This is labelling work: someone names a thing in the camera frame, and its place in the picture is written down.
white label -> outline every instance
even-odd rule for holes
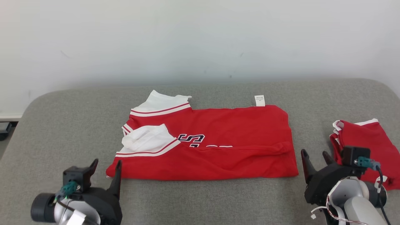
[[[69,219],[67,225],[82,225],[85,221],[86,215],[79,212],[78,210],[74,210],[71,218]]]
[[[265,106],[264,95],[255,95],[256,106]]]

white cable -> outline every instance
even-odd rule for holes
[[[318,206],[315,209],[311,210],[311,213],[314,213],[314,211],[317,210],[317,209],[326,209],[326,207],[325,206]]]
[[[317,218],[316,215],[314,214],[314,211],[317,210],[317,209],[326,209],[326,207],[325,206],[318,206],[315,209],[311,210],[311,218],[312,219]]]

gray upholstered surface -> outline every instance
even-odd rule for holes
[[[300,150],[317,169],[330,149],[329,134],[337,119],[350,122],[378,118],[400,147],[400,100],[385,85],[365,79],[272,82],[233,85],[160,86],[66,90],[36,99],[26,110],[0,161],[0,223],[35,224],[30,204],[40,192],[56,192],[62,171],[87,166],[99,158],[94,186],[106,188],[105,169],[122,147],[121,125],[131,107],[156,89],[168,95],[192,95],[196,108],[248,107],[263,94],[289,114],[300,175],[282,179],[204,182],[123,180],[122,224],[322,224],[311,220]],[[399,224],[400,191],[390,191],[386,205]]]

black object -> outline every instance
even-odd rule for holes
[[[4,141],[10,134],[12,124],[10,122],[0,123],[0,141]]]
[[[62,173],[62,185],[68,184],[70,181],[75,181],[80,185],[77,192],[84,192],[92,183],[90,182],[90,177],[94,174],[97,168],[99,160],[95,159],[89,167],[76,167],[72,166]]]
[[[307,184],[304,197],[307,203],[325,206],[328,193],[339,180],[347,176],[356,176],[360,178],[361,175],[365,173],[367,168],[357,166],[357,164],[354,163],[354,160],[360,156],[369,158],[369,149],[346,146],[343,148],[341,154],[343,157],[345,157],[342,160],[343,165],[337,164],[328,152],[323,151],[322,155],[327,166],[319,171],[316,171],[310,161],[307,151],[304,149],[301,150],[304,179]],[[387,198],[386,191],[382,190],[381,193],[378,194],[373,184],[370,182],[365,182],[365,184],[370,192],[369,200],[373,206],[375,208],[380,207],[379,200],[381,199],[383,207]],[[332,213],[336,213],[336,210],[333,207],[330,208],[330,211],[332,211]],[[327,210],[323,209],[323,212],[328,225],[338,224],[338,221],[333,219]]]
[[[33,200],[30,216],[37,222],[55,223],[53,201],[56,196],[51,193],[40,193]]]
[[[342,164],[354,168],[360,168],[356,163],[358,157],[364,156],[365,158],[369,158],[370,154],[371,150],[369,149],[353,146],[345,146],[340,152],[340,156],[342,157]]]
[[[100,225],[120,225],[122,211],[119,203],[122,161],[118,161],[115,176],[110,188],[90,187],[90,177],[94,174],[98,164],[95,159],[89,167],[70,167],[63,172],[63,183],[75,181],[81,186],[79,190],[69,196],[76,201],[85,201],[100,215]],[[55,194],[41,193],[34,199],[31,206],[32,220],[37,222],[54,223]]]
[[[376,166],[376,170],[379,172],[379,178],[380,178],[380,183],[379,183],[379,185],[378,185],[378,189],[379,189],[379,188],[382,187],[382,183],[383,183],[383,174],[382,174],[382,170],[380,170],[380,167],[379,167],[379,166]],[[382,214],[383,214],[383,216],[385,217],[386,223],[387,223],[388,225],[391,225],[390,222],[389,222],[388,216],[386,215],[386,212],[385,212],[385,210],[383,209],[383,206],[385,205],[385,203],[382,202],[382,198],[381,198],[380,195],[378,195],[378,202],[379,202],[380,210],[382,210]]]

folded red shirt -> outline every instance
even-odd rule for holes
[[[392,144],[377,119],[361,123],[335,121],[330,139],[334,147],[334,158],[341,164],[340,152],[344,146],[364,147],[371,150],[370,158],[380,162],[383,175],[388,179],[383,183],[387,190],[400,189],[400,153]],[[368,169],[361,180],[375,183],[379,173]]]

